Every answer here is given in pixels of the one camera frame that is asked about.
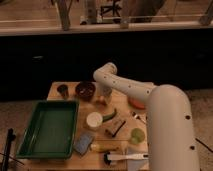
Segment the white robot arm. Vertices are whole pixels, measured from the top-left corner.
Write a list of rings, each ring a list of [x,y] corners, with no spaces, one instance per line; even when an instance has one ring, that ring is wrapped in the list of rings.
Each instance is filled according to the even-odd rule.
[[[111,62],[96,69],[93,78],[145,104],[151,171],[200,171],[191,103],[180,88],[120,77]]]

